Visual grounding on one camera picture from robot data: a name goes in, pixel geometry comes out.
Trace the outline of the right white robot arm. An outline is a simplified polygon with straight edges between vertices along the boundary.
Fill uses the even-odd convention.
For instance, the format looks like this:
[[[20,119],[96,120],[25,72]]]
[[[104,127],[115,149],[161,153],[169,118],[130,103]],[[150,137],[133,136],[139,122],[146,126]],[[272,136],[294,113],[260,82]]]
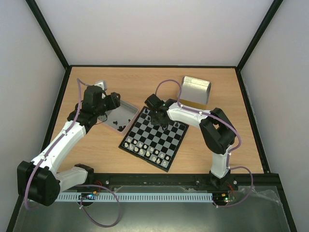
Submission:
[[[220,108],[212,111],[185,106],[176,100],[163,101],[155,94],[145,100],[150,109],[151,123],[163,128],[173,121],[199,128],[207,148],[212,152],[210,184],[222,189],[230,174],[229,158],[236,130]]]

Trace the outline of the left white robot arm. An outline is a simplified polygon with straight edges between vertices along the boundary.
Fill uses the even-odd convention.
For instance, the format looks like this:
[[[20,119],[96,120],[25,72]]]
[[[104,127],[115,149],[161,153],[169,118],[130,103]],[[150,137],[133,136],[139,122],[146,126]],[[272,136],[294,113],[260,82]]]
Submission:
[[[79,101],[54,140],[32,161],[17,167],[18,193],[24,202],[32,200],[50,206],[59,193],[77,185],[92,184],[94,169],[77,164],[70,170],[58,169],[73,147],[97,123],[98,117],[120,106],[120,94],[106,94],[104,84],[87,86],[79,92]]]

